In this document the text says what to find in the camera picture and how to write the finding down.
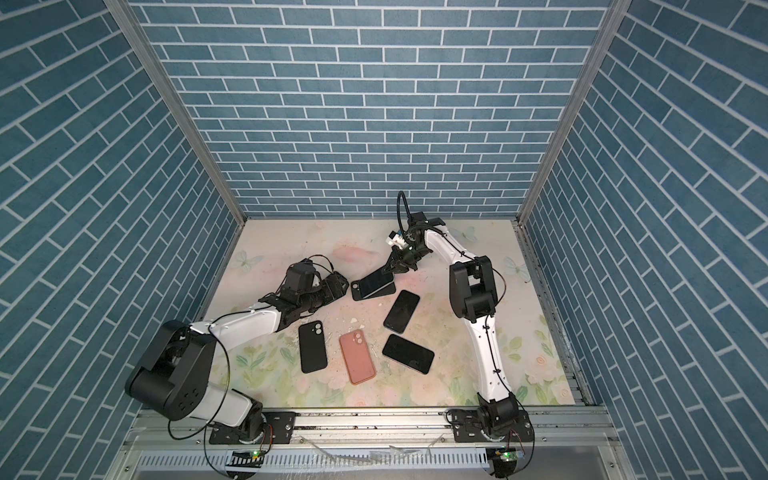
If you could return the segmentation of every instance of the table surface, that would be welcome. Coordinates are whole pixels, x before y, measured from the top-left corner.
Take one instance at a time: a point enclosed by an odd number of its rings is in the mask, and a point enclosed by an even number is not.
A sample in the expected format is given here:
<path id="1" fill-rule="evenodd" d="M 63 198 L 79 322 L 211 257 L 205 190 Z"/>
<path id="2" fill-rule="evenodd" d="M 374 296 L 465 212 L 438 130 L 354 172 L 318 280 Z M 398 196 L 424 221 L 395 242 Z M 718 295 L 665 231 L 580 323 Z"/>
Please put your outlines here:
<path id="1" fill-rule="evenodd" d="M 350 282 L 358 280 L 385 263 L 391 251 L 385 240 L 396 224 L 395 220 L 250 220 L 206 318 L 253 305 L 277 288 L 288 265 L 315 253 L 329 257 Z M 512 391 L 526 405 L 572 405 L 573 395 L 511 222 L 450 220 L 449 228 L 466 250 L 488 256 L 507 281 L 507 293 L 497 306 L 496 329 Z M 418 271 L 395 276 L 398 291 L 421 296 L 402 336 L 435 352 L 427 375 L 382 355 L 392 333 L 382 323 L 398 293 L 355 302 L 348 292 L 310 319 L 230 351 L 231 388 L 270 408 L 477 405 L 475 355 L 466 320 L 451 310 L 448 278 L 448 266 L 436 254 L 419 261 Z M 496 281 L 501 291 L 502 282 Z M 328 366 L 304 374 L 297 329 L 315 320 L 323 322 Z M 376 368 L 376 377 L 356 386 L 349 383 L 339 350 L 339 337 L 355 329 L 365 333 Z M 210 378 L 222 386 L 226 382 L 223 355 L 214 360 Z"/>

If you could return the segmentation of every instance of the black phone case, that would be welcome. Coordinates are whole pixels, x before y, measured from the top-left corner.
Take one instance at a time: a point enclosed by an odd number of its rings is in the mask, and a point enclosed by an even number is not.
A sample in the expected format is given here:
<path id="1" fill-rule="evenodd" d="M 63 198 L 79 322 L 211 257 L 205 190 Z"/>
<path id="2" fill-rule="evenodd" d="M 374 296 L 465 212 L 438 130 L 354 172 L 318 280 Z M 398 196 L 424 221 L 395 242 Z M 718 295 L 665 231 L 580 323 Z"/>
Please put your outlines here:
<path id="1" fill-rule="evenodd" d="M 400 294 L 395 299 L 392 308 L 384 319 L 384 327 L 402 335 L 406 331 L 406 327 L 411 321 L 411 317 L 416 311 L 420 299 L 421 297 L 413 292 L 400 290 Z"/>
<path id="2" fill-rule="evenodd" d="M 426 349 L 394 333 L 386 340 L 382 354 L 424 375 L 429 373 L 432 361 L 435 359 L 435 353 L 430 349 Z"/>
<path id="3" fill-rule="evenodd" d="M 361 278 L 351 282 L 352 300 L 359 302 L 368 298 L 390 295 L 395 292 L 395 275 L 392 272 L 382 273 L 382 269 L 376 269 Z"/>
<path id="4" fill-rule="evenodd" d="M 301 371 L 316 372 L 328 366 L 326 355 L 326 334 L 323 332 L 323 322 L 309 322 L 299 327 L 299 357 Z"/>

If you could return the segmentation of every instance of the aluminum frame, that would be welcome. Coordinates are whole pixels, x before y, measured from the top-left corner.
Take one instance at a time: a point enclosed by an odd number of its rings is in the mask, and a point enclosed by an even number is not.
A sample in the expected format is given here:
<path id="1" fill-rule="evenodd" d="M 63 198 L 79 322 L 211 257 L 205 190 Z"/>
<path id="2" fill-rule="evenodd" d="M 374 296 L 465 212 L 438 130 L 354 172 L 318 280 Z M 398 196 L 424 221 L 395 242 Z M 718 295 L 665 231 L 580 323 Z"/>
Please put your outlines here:
<path id="1" fill-rule="evenodd" d="M 447 408 L 292 409 L 291 411 L 296 413 L 296 422 L 291 442 L 287 445 L 273 445 L 272 452 L 283 454 L 287 458 L 306 458 L 317 456 L 320 452 L 316 447 L 320 447 L 332 453 L 343 452 L 347 455 L 366 457 L 372 450 L 380 452 L 390 449 L 393 445 L 398 449 L 418 449 L 427 455 L 456 452 L 478 455 L 485 447 L 503 445 L 485 439 L 479 439 L 475 443 L 455 443 L 451 426 L 444 417 Z M 610 480 L 633 478 L 627 475 L 630 470 L 605 407 L 532 406 L 527 410 L 535 427 L 537 448 L 596 447 Z M 184 419 L 175 422 L 171 430 L 176 435 L 184 435 L 201 425 L 202 421 Z M 198 458 L 197 462 L 190 462 L 194 465 L 174 467 L 178 470 L 208 470 L 209 467 L 199 461 L 201 442 L 201 434 L 178 442 L 170 439 L 167 434 L 167 420 L 151 410 L 141 410 L 106 478 L 128 480 L 137 470 L 152 469 L 152 465 L 142 465 L 146 463 L 142 462 L 142 459 L 148 456 Z M 524 446 L 529 449 L 531 443 L 526 442 Z M 232 451 L 247 449 L 247 445 L 242 448 L 234 448 L 232 445 L 207 446 L 208 455 L 217 466 L 223 465 Z M 430 467 L 424 462 L 418 465 L 414 462 L 413 468 L 446 468 L 439 463 L 436 462 Z M 291 465 L 271 465 L 270 471 L 295 471 L 296 466 L 292 468 Z M 163 465 L 155 466 L 157 469 L 164 469 Z"/>
<path id="2" fill-rule="evenodd" d="M 594 395 L 589 388 L 589 383 L 587 382 L 587 377 L 584 375 L 584 370 L 579 366 L 576 352 L 568 338 L 568 333 L 565 331 L 565 325 L 563 324 L 562 318 L 554 303 L 554 299 L 552 298 L 551 289 L 544 277 L 541 264 L 536 257 L 536 252 L 533 249 L 533 243 L 531 242 L 528 230 L 517 222 L 512 222 L 512 226 L 515 229 L 515 234 L 518 238 L 520 250 L 522 250 L 523 253 L 525 265 L 528 267 L 528 273 L 531 275 L 531 282 L 533 282 L 533 286 L 536 289 L 536 295 L 541 304 L 541 310 L 544 313 L 544 318 L 547 320 L 549 333 L 554 342 L 554 346 L 558 351 L 558 355 L 560 356 L 565 375 L 573 375 L 575 378 L 584 404 L 593 405 Z"/>

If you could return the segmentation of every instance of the white robotic arm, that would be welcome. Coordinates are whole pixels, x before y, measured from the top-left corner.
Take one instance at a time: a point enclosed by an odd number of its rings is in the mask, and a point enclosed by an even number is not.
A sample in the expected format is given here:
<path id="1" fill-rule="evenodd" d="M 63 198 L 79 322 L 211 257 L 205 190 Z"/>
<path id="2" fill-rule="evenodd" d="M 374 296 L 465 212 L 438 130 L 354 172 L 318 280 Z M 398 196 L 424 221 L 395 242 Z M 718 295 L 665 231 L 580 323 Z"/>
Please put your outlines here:
<path id="1" fill-rule="evenodd" d="M 474 259 L 477 256 L 464 250 L 461 244 L 448 232 L 444 225 L 435 226 L 441 230 L 424 232 L 426 246 L 437 253 L 448 265 Z M 496 317 L 486 315 L 476 322 L 465 322 L 469 335 L 472 338 L 472 346 L 475 349 L 475 358 L 478 361 L 480 373 L 480 395 L 490 400 L 506 399 L 509 396 L 509 384 L 502 367 L 502 358 L 498 352 L 498 340 L 496 339 Z"/>
<path id="2" fill-rule="evenodd" d="M 192 323 L 190 330 L 204 335 L 209 333 L 210 327 L 210 334 L 219 339 L 214 353 L 217 356 L 259 336 L 276 332 L 280 325 L 280 312 L 277 308 L 268 306 L 264 310 L 232 315 L 211 325 L 212 322 L 213 320 L 207 320 Z M 252 406 L 253 400 L 245 395 L 232 390 L 228 392 L 216 383 L 208 382 L 203 399 L 189 416 L 237 427 L 245 421 Z"/>

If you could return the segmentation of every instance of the wall tile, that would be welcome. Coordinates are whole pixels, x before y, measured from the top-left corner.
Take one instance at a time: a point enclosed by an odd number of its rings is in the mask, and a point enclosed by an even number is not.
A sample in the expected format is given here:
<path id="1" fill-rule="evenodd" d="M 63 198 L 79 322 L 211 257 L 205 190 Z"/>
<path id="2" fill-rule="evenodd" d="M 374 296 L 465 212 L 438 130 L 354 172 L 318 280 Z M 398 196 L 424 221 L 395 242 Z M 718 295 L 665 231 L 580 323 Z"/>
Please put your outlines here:
<path id="1" fill-rule="evenodd" d="M 180 302 L 190 292 L 197 294 L 208 288 L 210 273 L 223 255 L 221 247 L 233 235 L 233 220 L 220 198 L 197 202 L 198 191 L 215 190 L 207 176 L 199 173 L 202 170 L 180 165 L 185 153 L 177 145 L 182 137 L 177 131 L 171 133 L 171 126 L 161 121 L 167 115 L 164 105 L 149 93 L 141 93 L 149 80 L 141 67 L 134 70 L 138 63 L 131 61 L 135 58 L 121 57 L 129 47 L 121 35 L 112 33 L 117 28 L 112 18 L 106 14 L 80 20 L 73 7 L 81 18 L 104 11 L 102 2 L 91 0 L 42 2 L 0 20 L 0 30 L 10 34 L 0 35 L 0 43 L 5 41 L 5 47 L 14 48 L 29 42 L 31 49 L 0 53 L 0 65 L 13 64 L 3 67 L 0 83 L 19 83 L 18 91 L 10 89 L 0 100 L 16 114 L 0 122 L 4 146 L 0 178 L 5 192 L 5 209 L 0 213 L 0 250 L 5 255 L 0 261 L 0 324 L 21 333 L 13 342 L 11 337 L 3 340 L 2 347 L 9 350 L 0 358 L 0 371 L 5 376 L 0 385 L 2 438 L 19 439 L 13 449 L 12 443 L 3 448 L 10 452 L 0 465 L 3 478 L 15 478 L 23 468 L 38 472 L 24 478 L 55 478 L 64 471 L 90 478 L 97 465 L 103 465 L 103 475 L 123 441 L 133 417 L 121 413 L 120 421 L 108 422 L 109 410 L 100 409 L 103 402 L 117 404 L 117 398 L 124 399 L 123 412 L 127 407 L 122 383 L 136 341 L 129 337 L 118 345 L 118 340 L 131 331 L 134 322 L 142 329 L 151 325 L 153 333 L 159 321 L 165 320 L 152 319 L 154 308 L 149 306 L 132 306 L 128 314 L 122 314 L 143 283 L 134 273 L 141 268 L 139 259 L 144 255 L 141 249 L 133 253 L 126 250 L 124 237 L 133 245 L 153 244 L 169 224 L 167 217 L 156 216 L 148 229 L 147 223 L 138 219 L 150 201 L 160 200 L 156 190 L 149 186 L 143 190 L 148 178 L 161 168 L 168 173 L 177 171 L 167 182 L 169 195 L 186 197 L 189 208 L 202 219 L 197 227 L 177 229 L 205 232 L 201 241 L 214 248 L 210 256 L 207 250 L 200 251 L 199 244 L 181 250 L 176 245 L 174 255 L 204 255 L 207 262 L 187 269 L 184 278 L 177 279 L 184 285 L 180 289 L 153 283 L 158 296 L 169 303 Z M 81 49 L 78 53 L 62 34 L 55 33 L 59 29 Z M 28 62 L 32 51 L 39 53 L 43 64 Z M 111 91 L 106 93 L 101 85 Z M 18 96 L 21 91 L 32 92 L 44 103 L 38 106 L 37 101 Z M 168 150 L 160 148 L 140 167 L 148 157 L 147 147 L 159 146 L 166 134 L 170 134 L 164 141 Z M 187 184 L 197 183 L 200 189 L 185 188 L 185 178 Z M 135 200 L 129 203 L 124 196 Z M 150 250 L 149 256 L 156 252 Z M 185 282 L 190 271 L 197 280 Z M 76 298 L 80 303 L 72 303 Z M 115 300 L 116 307 L 111 310 Z M 180 318 L 192 320 L 199 302 L 190 303 Z M 116 326 L 99 326 L 105 315 Z M 69 335 L 85 341 L 86 346 L 68 342 Z M 102 348 L 115 357 L 99 356 Z M 107 362 L 94 363 L 95 359 Z M 52 392 L 33 386 L 35 382 Z M 67 400 L 75 392 L 85 401 Z M 20 402 L 24 407 L 15 409 Z M 70 427 L 84 434 L 83 438 L 67 437 L 60 444 Z M 16 435 L 9 435 L 9 429 Z M 108 444 L 95 443 L 100 433 Z M 68 463 L 71 453 L 75 457 Z"/>
<path id="2" fill-rule="evenodd" d="M 733 30 L 742 35 L 746 35 L 761 43 L 768 44 L 766 37 L 765 21 L 768 19 L 768 8 L 760 5 L 747 5 L 741 12 L 736 23 L 733 24 Z"/>
<path id="3" fill-rule="evenodd" d="M 593 310 L 611 307 L 606 311 L 613 309 L 619 317 L 628 310 L 638 325 L 639 335 L 632 323 L 625 326 L 638 355 L 619 362 L 610 382 L 590 380 L 602 399 L 612 399 L 607 406 L 615 423 L 643 422 L 622 438 L 624 447 L 643 455 L 659 452 L 664 459 L 631 461 L 634 473 L 676 478 L 701 470 L 701 478 L 760 477 L 766 474 L 766 449 L 748 443 L 745 435 L 765 436 L 762 423 L 753 419 L 762 415 L 765 396 L 758 376 L 768 375 L 759 361 L 766 351 L 768 302 L 766 292 L 755 287 L 768 276 L 768 229 L 764 212 L 758 211 L 763 205 L 758 198 L 766 196 L 768 187 L 762 179 L 768 164 L 759 153 L 768 147 L 762 135 L 765 108 L 760 108 L 768 78 L 761 64 L 766 48 L 707 27 L 729 25 L 742 2 L 665 3 L 685 11 L 655 0 L 633 0 L 628 15 L 645 25 L 625 19 L 619 35 L 628 35 L 629 42 L 617 36 L 609 51 L 612 61 L 631 66 L 604 63 L 610 74 L 595 79 L 595 91 L 558 160 L 562 170 L 589 172 L 572 174 L 571 184 L 580 202 L 601 205 L 589 218 L 603 241 L 615 237 L 615 247 L 603 252 L 599 262 L 599 242 L 550 247 L 550 239 L 561 235 L 560 219 L 573 216 L 570 205 L 546 200 L 570 194 L 570 185 L 558 181 L 557 174 L 547 180 L 529 231 L 555 298 L 568 295 L 568 303 L 558 303 L 566 325 L 592 331 L 573 307 L 573 290 L 559 280 L 565 264 L 578 266 L 568 285 L 593 292 L 584 299 L 595 303 Z M 753 13 L 760 18 L 756 7 Z M 741 22 L 744 32 L 755 35 L 751 20 Z M 689 38 L 690 45 L 679 46 Z M 712 63 L 704 63 L 708 57 Z M 731 100 L 739 95 L 739 101 Z M 622 146 L 618 151 L 616 139 Z M 617 270 L 628 286 L 620 300 L 608 283 L 600 285 L 604 293 L 596 289 L 592 273 L 608 272 L 621 288 Z M 582 301 L 582 295 L 576 300 Z M 609 328 L 608 317 L 597 324 L 598 337 L 574 343 L 576 354 L 586 356 L 590 370 L 609 371 L 618 361 L 617 351 L 626 354 L 627 345 L 619 334 L 607 342 L 599 338 Z M 654 342 L 650 350 L 646 342 Z M 660 373 L 666 378 L 646 380 L 647 374 L 658 378 Z M 636 382 L 641 389 L 632 394 L 623 387 Z M 670 417 L 658 422 L 665 409 Z M 670 448 L 661 448 L 665 441 L 654 434 L 657 428 Z M 729 450 L 713 459 L 700 450 L 710 444 L 707 432 L 714 430 L 725 439 L 715 448 L 728 444 L 735 455 Z M 670 449 L 675 455 L 664 454 Z M 730 469 L 727 475 L 722 468 Z"/>

